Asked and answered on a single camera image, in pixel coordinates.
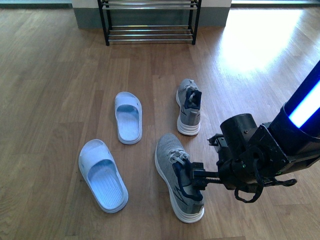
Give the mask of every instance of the shoelace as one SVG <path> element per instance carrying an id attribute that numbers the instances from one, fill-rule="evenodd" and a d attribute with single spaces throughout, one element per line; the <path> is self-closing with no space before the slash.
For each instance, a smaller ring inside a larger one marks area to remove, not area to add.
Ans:
<path id="1" fill-rule="evenodd" d="M 184 91 L 184 90 L 186 90 L 186 91 L 188 91 L 188 89 L 191 89 L 191 90 L 193 90 L 193 91 L 196 91 L 196 90 L 198 90 L 195 86 L 192 86 L 193 84 L 194 84 L 194 80 L 189 80 L 189 82 L 190 82 L 190 85 L 185 85 L 182 89 L 181 89 L 181 92 L 182 91 Z"/>
<path id="2" fill-rule="evenodd" d="M 168 155 L 170 159 L 181 163 L 182 166 L 185 166 L 186 164 L 184 159 L 189 159 L 189 154 L 186 153 L 182 148 L 171 150 Z"/>

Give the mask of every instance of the blue light strip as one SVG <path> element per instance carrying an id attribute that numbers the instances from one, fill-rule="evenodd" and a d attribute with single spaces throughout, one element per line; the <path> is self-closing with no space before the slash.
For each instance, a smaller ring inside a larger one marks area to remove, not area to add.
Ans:
<path id="1" fill-rule="evenodd" d="M 320 80 L 304 97 L 299 105 L 290 114 L 289 119 L 298 128 L 320 108 Z"/>

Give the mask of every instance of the shoe rack shelf bar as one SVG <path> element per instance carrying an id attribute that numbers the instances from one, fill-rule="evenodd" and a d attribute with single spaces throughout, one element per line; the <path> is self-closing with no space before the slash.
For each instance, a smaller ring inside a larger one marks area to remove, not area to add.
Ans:
<path id="1" fill-rule="evenodd" d="M 97 0 L 105 44 L 110 42 L 191 42 L 196 44 L 202 0 Z M 113 11 L 184 10 L 189 11 L 185 25 L 113 25 Z M 105 23 L 106 12 L 108 28 Z M 193 26 L 193 15 L 196 11 Z"/>

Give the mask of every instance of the shoe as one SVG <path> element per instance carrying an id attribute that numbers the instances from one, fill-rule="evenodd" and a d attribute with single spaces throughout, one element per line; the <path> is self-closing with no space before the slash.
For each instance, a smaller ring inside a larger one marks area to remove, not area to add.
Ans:
<path id="1" fill-rule="evenodd" d="M 79 154 L 78 163 L 84 180 L 104 212 L 114 214 L 126 206 L 128 190 L 103 141 L 88 141 Z"/>
<path id="2" fill-rule="evenodd" d="M 204 200 L 199 190 L 192 188 L 189 155 L 178 138 L 165 134 L 157 143 L 155 167 L 169 189 L 173 211 L 184 223 L 199 221 L 204 213 Z"/>
<path id="3" fill-rule="evenodd" d="M 180 107 L 177 128 L 181 134 L 193 136 L 199 133 L 201 95 L 191 79 L 183 80 L 176 91 L 175 99 Z"/>
<path id="4" fill-rule="evenodd" d="M 142 106 L 130 92 L 119 92 L 114 99 L 114 112 L 121 143 L 132 145 L 142 138 Z"/>

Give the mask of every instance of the shoe heel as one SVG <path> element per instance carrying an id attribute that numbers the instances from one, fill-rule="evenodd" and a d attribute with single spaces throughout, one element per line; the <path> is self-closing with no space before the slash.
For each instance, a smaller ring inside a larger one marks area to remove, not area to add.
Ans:
<path id="1" fill-rule="evenodd" d="M 183 135 L 194 136 L 194 135 L 197 135 L 200 131 L 200 122 L 199 122 L 199 124 L 197 124 L 195 126 L 185 125 L 181 122 L 180 114 L 179 114 L 178 120 L 176 122 L 176 125 L 177 125 L 179 133 L 181 133 Z"/>

